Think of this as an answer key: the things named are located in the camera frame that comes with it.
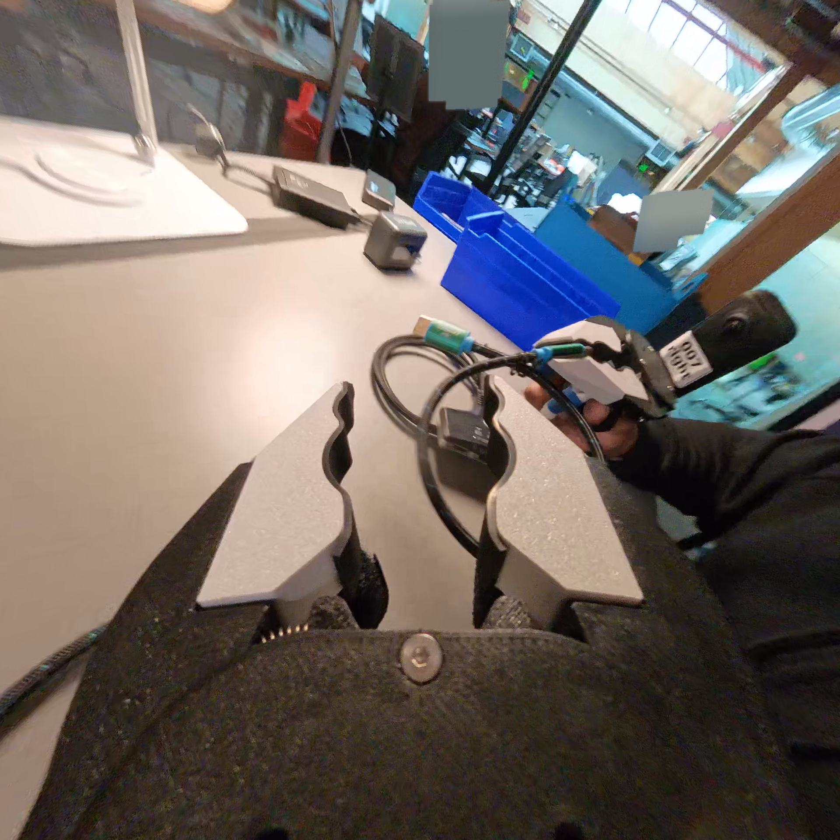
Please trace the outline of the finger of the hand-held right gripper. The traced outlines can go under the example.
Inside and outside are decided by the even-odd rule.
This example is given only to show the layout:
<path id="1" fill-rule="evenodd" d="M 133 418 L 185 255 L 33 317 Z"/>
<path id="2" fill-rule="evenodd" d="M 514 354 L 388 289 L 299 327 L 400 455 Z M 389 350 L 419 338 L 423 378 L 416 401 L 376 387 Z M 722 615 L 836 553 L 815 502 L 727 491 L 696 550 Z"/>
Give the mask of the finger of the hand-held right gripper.
<path id="1" fill-rule="evenodd" d="M 582 400 L 600 403 L 617 403 L 629 396 L 635 397 L 635 373 L 618 371 L 609 364 L 581 358 L 554 358 L 549 368 Z"/>
<path id="2" fill-rule="evenodd" d="M 624 352 L 624 327 L 617 321 L 593 317 L 543 336 L 532 347 L 538 360 L 614 360 Z"/>

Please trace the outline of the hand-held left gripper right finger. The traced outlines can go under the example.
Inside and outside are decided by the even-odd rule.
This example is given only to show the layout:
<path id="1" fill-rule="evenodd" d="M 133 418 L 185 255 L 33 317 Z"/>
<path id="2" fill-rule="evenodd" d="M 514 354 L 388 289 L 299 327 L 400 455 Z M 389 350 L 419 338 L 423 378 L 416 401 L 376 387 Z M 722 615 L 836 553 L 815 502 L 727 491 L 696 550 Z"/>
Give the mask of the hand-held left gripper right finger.
<path id="1" fill-rule="evenodd" d="M 482 617 L 499 595 L 539 629 L 572 603 L 638 607 L 633 566 L 591 466 L 506 381 L 486 381 L 487 463 L 495 482 L 482 524 Z"/>

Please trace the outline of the large blue bin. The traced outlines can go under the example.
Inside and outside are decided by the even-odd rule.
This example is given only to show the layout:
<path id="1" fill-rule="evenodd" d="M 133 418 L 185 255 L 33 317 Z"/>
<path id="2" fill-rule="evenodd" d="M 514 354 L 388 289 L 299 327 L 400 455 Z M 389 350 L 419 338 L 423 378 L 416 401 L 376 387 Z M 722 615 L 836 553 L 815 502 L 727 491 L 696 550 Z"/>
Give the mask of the large blue bin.
<path id="1" fill-rule="evenodd" d="M 441 286 L 522 350 L 620 304 L 504 211 L 467 216 Z"/>

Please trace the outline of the black hdmi switch box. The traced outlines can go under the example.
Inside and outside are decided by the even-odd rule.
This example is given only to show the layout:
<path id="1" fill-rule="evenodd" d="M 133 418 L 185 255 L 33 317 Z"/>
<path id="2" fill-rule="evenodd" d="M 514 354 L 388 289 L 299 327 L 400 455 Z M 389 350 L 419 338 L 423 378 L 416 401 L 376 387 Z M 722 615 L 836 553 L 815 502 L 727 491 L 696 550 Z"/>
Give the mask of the black hdmi switch box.
<path id="1" fill-rule="evenodd" d="M 444 407 L 437 422 L 437 446 L 449 452 L 485 463 L 490 430 L 478 413 Z"/>

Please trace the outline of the person's right hand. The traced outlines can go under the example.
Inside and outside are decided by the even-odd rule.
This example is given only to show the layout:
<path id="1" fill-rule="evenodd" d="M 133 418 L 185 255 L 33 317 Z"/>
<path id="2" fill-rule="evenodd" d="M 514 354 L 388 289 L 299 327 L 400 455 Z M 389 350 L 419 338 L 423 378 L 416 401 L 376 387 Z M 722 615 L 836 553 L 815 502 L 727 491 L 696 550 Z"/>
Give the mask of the person's right hand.
<path id="1" fill-rule="evenodd" d="M 531 382 L 526 387 L 523 396 L 538 412 L 541 412 L 551 399 L 550 394 L 536 382 Z M 592 428 L 606 424 L 610 418 L 616 420 L 611 428 L 595 434 L 607 460 L 622 459 L 629 455 L 634 450 L 639 436 L 637 421 L 625 415 L 612 415 L 612 410 L 613 406 L 596 400 L 589 400 L 582 407 L 582 415 Z M 578 449 L 586 454 L 590 452 L 591 447 L 572 415 L 563 412 L 555 416 L 551 422 Z"/>

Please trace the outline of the blue partition panel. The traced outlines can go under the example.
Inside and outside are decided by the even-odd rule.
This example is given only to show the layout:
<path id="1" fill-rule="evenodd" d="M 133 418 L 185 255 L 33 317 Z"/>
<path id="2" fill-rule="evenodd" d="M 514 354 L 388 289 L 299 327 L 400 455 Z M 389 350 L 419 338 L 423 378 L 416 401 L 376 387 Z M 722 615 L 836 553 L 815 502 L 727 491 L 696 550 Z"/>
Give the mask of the blue partition panel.
<path id="1" fill-rule="evenodd" d="M 697 290 L 674 291 L 657 266 L 634 265 L 570 205 L 550 209 L 534 235 L 617 301 L 616 320 L 651 337 L 655 347 L 708 316 Z"/>

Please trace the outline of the blue bin with dividers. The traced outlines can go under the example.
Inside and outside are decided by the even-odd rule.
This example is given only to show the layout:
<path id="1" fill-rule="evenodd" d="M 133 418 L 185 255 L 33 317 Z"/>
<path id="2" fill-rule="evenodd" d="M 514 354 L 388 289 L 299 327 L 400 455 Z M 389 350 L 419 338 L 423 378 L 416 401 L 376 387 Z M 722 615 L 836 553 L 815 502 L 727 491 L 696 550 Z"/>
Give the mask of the blue bin with dividers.
<path id="1" fill-rule="evenodd" d="M 495 213 L 499 206 L 471 185 L 429 172 L 415 195 L 413 209 L 457 243 L 470 217 Z"/>

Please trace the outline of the grey cube charger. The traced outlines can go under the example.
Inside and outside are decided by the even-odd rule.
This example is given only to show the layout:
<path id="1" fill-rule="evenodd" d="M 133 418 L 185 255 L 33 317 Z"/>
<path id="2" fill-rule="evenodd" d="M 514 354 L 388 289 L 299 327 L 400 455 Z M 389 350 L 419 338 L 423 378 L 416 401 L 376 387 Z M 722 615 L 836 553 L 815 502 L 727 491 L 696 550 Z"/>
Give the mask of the grey cube charger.
<path id="1" fill-rule="evenodd" d="M 363 255 L 378 270 L 390 273 L 413 270 L 427 242 L 427 231 L 418 222 L 394 212 L 375 216 Z"/>

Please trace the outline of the person's black jacket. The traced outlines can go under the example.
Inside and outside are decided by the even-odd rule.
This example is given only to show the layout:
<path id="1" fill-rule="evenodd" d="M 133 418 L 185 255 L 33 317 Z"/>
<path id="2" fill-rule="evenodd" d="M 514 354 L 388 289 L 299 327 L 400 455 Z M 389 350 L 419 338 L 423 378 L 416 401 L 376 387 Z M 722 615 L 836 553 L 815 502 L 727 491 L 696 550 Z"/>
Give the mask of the person's black jacket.
<path id="1" fill-rule="evenodd" d="M 808 833 L 838 838 L 839 535 L 712 541 L 701 568 L 759 677 Z"/>

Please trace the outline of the black slanted pole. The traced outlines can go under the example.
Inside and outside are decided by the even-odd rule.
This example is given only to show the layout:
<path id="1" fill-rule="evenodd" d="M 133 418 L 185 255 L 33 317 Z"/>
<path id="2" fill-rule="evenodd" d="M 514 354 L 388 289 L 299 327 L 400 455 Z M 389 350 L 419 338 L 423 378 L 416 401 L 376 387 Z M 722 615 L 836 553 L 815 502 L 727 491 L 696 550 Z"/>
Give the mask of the black slanted pole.
<path id="1" fill-rule="evenodd" d="M 572 51 L 578 45 L 601 4 L 601 1 L 581 2 L 558 48 L 553 53 L 548 69 L 539 79 L 537 87 L 534 88 L 530 98 L 527 100 L 526 108 L 520 112 L 517 121 L 514 123 L 496 159 L 493 161 L 485 180 L 479 187 L 488 197 L 494 197 L 497 194 L 497 182 L 501 179 L 505 166 L 516 150 L 524 131 L 530 125 L 530 122 L 539 110 L 539 106 L 551 90 L 556 77 L 564 68 Z"/>

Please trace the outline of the flat grey power brick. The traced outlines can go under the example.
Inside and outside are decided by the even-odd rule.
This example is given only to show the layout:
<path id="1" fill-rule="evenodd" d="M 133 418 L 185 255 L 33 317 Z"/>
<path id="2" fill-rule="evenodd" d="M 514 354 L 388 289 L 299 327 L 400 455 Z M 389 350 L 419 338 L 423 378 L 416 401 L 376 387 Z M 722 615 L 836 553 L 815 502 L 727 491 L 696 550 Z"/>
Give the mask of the flat grey power brick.
<path id="1" fill-rule="evenodd" d="M 344 194 L 276 165 L 269 183 L 273 204 L 331 228 L 345 229 L 360 221 Z"/>

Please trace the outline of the black monitor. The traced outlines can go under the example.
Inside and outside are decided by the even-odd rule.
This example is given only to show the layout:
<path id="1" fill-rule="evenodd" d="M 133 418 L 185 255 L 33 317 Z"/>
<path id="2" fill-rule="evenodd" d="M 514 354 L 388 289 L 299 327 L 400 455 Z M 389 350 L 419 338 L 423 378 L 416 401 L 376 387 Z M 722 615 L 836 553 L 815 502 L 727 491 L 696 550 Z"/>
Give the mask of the black monitor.
<path id="1" fill-rule="evenodd" d="M 378 112 L 411 122 L 424 47 L 403 29 L 378 14 L 370 38 L 371 59 L 365 87 Z"/>

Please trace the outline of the red box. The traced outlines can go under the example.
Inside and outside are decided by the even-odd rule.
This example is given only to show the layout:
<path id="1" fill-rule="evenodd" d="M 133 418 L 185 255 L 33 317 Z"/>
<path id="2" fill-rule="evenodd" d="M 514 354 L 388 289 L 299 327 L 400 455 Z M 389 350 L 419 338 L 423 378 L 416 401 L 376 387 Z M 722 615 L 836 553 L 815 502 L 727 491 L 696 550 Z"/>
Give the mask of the red box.
<path id="1" fill-rule="evenodd" d="M 286 99 L 278 141 L 281 158 L 305 162 L 316 160 L 322 122 L 310 109 L 317 93 L 315 84 L 304 81 L 297 99 Z"/>

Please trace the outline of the grey metal pole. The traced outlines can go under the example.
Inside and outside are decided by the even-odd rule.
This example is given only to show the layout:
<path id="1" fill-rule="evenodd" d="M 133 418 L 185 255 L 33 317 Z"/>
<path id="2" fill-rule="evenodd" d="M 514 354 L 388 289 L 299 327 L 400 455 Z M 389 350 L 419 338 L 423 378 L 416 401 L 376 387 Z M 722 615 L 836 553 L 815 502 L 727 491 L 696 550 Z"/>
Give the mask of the grey metal pole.
<path id="1" fill-rule="evenodd" d="M 327 2 L 329 12 L 329 32 L 333 45 L 333 66 L 327 105 L 322 116 L 318 137 L 316 161 L 329 163 L 332 159 L 333 142 L 336 132 L 344 145 L 348 164 L 352 165 L 349 142 L 340 127 L 340 106 L 345 84 L 356 53 L 356 40 L 361 37 L 362 1 Z"/>

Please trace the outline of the white desk stand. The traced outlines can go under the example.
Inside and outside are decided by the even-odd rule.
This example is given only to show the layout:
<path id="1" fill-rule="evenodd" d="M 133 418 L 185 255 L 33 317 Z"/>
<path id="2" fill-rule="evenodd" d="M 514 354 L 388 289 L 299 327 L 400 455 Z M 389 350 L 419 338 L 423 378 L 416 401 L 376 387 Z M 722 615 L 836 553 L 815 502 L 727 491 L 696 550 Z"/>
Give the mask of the white desk stand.
<path id="1" fill-rule="evenodd" d="M 2 245 L 100 245 L 248 231 L 240 212 L 162 149 L 134 2 L 115 6 L 139 132 L 2 117 Z"/>

